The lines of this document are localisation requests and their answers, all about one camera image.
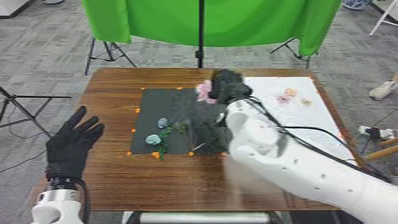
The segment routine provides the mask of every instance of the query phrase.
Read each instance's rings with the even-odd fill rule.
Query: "white paper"
[[[316,92],[309,77],[247,77],[245,84],[254,90],[263,106],[284,126],[311,126],[325,129],[339,138],[339,128],[332,115]],[[284,90],[293,88],[297,96],[288,103],[277,101]],[[311,100],[311,105],[302,104],[302,99]],[[320,131],[290,129],[290,132],[338,158],[350,160],[354,156],[338,140]]]

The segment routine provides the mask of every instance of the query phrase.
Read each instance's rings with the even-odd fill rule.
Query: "chair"
[[[384,12],[384,14],[382,14],[382,17],[380,17],[380,19],[379,19],[379,21],[377,21],[377,26],[375,26],[375,28],[373,28],[373,30],[371,30],[371,32],[370,32],[370,36],[375,34],[377,29],[379,29],[379,26],[382,25],[382,23],[387,23],[389,25],[398,26],[396,23],[393,23],[393,22],[389,22],[389,21],[386,20],[386,17],[387,17],[387,15],[389,15],[389,12],[391,12],[391,10],[393,10],[393,8],[395,8],[396,5],[398,5],[398,0],[395,0],[393,3],[391,3],[391,5],[389,5],[389,8],[387,8],[387,10],[386,10],[386,12]]]

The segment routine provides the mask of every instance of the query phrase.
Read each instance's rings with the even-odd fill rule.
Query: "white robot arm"
[[[398,223],[398,187],[286,135],[251,99],[228,105],[229,154],[299,197],[341,208],[366,224]]]
[[[32,209],[32,224],[84,224],[78,217],[80,207],[77,190],[57,189],[43,192]]]

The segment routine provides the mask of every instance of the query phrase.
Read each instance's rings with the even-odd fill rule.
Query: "black glove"
[[[208,97],[219,104],[229,104],[235,100],[249,98],[252,89],[244,83],[242,74],[224,69],[215,71],[212,78],[212,91]]]
[[[46,178],[55,177],[82,179],[87,153],[103,135],[103,124],[94,116],[77,127],[87,113],[82,106],[73,114],[59,133],[46,142]]]

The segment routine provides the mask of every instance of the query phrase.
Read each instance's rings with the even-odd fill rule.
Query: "tripod stand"
[[[274,54],[274,53],[279,51],[279,49],[281,49],[283,47],[286,47],[286,48],[290,49],[290,51],[291,51],[291,54],[293,54],[295,58],[297,58],[300,61],[306,61],[306,69],[309,69],[311,56],[304,56],[304,55],[300,55],[300,54],[295,53],[295,51],[293,51],[293,49],[291,49],[291,47],[290,47],[290,42],[291,42],[293,40],[295,40],[295,38],[290,38],[290,40],[283,43],[283,45],[272,50],[270,54]]]
[[[23,95],[11,95],[9,92],[5,91],[5,89],[0,87],[0,94],[4,95],[5,99],[4,99],[4,107],[2,107],[2,111],[0,111],[0,123],[2,123],[2,120],[4,120],[4,114],[5,114],[5,110],[7,110],[7,105],[9,103],[13,103],[13,105],[16,106],[16,108],[20,109],[23,115],[27,116],[25,119],[18,120],[18,121],[13,121],[9,122],[7,124],[2,124],[0,125],[0,128],[4,127],[9,127],[11,125],[14,124],[20,124],[27,121],[32,121],[34,122],[34,125],[37,126],[37,128],[41,129],[45,135],[48,136],[48,138],[52,138],[52,135],[45,129],[45,127],[41,126],[37,120],[36,120],[36,117],[39,116],[39,113],[52,101],[52,99],[71,99],[69,96],[23,96]],[[32,99],[32,98],[39,98],[39,99],[46,99],[46,102],[39,108],[39,110],[36,111],[36,113],[32,114],[27,110],[27,108],[23,107],[23,105],[20,104],[20,102],[16,101],[18,98],[27,98],[27,99]]]
[[[114,42],[105,42],[103,41],[103,47],[105,47],[105,50],[107,50],[107,52],[103,54],[108,54],[108,58],[100,58],[100,56],[103,54],[100,56],[96,56],[96,57],[92,56],[94,47],[96,47],[96,38],[92,38],[92,40],[91,40],[91,50],[89,50],[89,58],[87,58],[85,72],[84,72],[85,76],[89,75],[91,60],[103,60],[107,62],[114,62],[121,57],[124,57],[128,62],[130,62],[130,64],[132,64],[132,66],[137,68],[135,63],[133,63],[133,61],[132,61],[132,59],[130,59],[130,57],[128,57],[128,55],[126,55],[119,45]],[[114,56],[114,52],[112,52],[114,50],[117,50],[119,53],[121,53],[119,57]]]

